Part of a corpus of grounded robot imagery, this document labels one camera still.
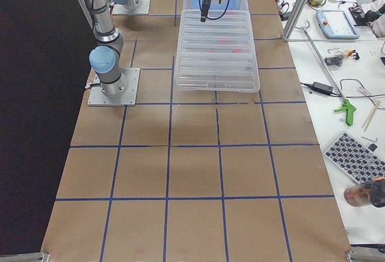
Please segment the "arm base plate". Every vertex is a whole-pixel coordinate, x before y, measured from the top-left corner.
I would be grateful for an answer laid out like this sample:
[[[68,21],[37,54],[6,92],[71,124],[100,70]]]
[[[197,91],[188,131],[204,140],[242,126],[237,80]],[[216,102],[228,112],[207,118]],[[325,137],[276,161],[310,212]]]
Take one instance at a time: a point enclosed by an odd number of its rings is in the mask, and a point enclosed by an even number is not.
[[[97,74],[90,87],[88,106],[135,106],[140,68],[121,68],[120,79],[113,84],[102,83]]]
[[[149,14],[150,0],[117,0],[114,1],[112,15],[146,16]]]

